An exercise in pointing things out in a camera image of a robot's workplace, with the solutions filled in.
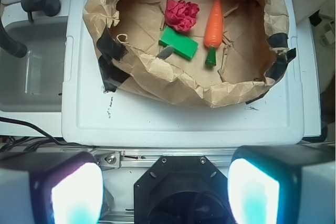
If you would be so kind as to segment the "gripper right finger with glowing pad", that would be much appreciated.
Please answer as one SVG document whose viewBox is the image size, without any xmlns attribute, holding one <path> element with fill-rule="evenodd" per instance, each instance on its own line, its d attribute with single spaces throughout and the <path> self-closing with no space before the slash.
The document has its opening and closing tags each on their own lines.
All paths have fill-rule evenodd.
<svg viewBox="0 0 336 224">
<path fill-rule="evenodd" d="M 244 145 L 228 170 L 237 223 L 335 223 L 335 145 Z"/>
</svg>

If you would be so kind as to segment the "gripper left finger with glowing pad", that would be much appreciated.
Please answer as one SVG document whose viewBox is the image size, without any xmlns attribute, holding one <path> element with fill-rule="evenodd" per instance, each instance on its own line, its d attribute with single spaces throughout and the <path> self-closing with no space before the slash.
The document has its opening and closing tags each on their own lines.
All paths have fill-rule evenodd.
<svg viewBox="0 0 336 224">
<path fill-rule="evenodd" d="M 98 223 L 102 205 L 92 154 L 1 153 L 1 223 Z"/>
</svg>

